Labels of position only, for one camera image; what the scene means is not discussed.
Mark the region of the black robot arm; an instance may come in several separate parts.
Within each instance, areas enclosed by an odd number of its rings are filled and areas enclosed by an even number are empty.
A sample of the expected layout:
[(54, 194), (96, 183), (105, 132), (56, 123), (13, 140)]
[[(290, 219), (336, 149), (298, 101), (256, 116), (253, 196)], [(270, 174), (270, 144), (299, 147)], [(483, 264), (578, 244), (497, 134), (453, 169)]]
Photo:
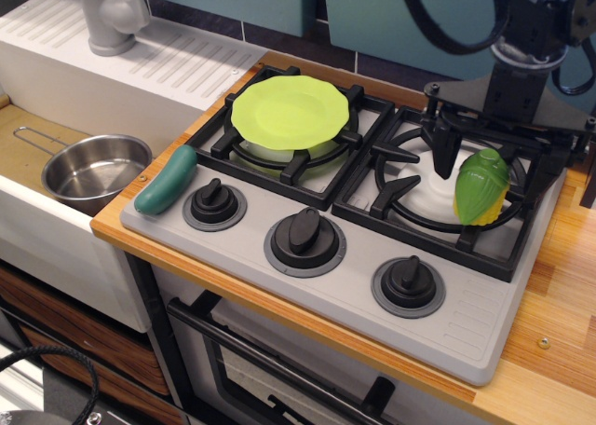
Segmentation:
[(585, 157), (595, 132), (593, 116), (559, 100), (547, 87), (560, 81), (559, 69), (571, 47), (595, 52), (595, 0), (493, 0), (494, 28), (474, 44), (447, 35), (421, 0), (404, 0), (415, 24), (435, 47), (453, 55), (491, 50), (494, 67), (484, 77), (429, 83), (423, 138), (431, 147), (435, 172), (447, 179), (461, 143), (483, 139), (502, 144), (505, 158), (530, 159), (523, 189), (527, 203), (538, 201), (562, 171)]

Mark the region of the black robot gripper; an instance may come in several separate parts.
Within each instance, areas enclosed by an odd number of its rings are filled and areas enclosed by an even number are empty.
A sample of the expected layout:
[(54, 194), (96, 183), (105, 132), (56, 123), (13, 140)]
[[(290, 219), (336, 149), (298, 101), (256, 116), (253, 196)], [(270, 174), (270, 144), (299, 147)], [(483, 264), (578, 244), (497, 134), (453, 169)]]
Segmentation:
[(427, 141), (435, 173), (447, 180), (466, 135), (521, 145), (531, 160), (524, 200), (541, 200), (595, 131), (595, 119), (546, 88), (548, 75), (496, 65), (484, 77), (430, 82)]

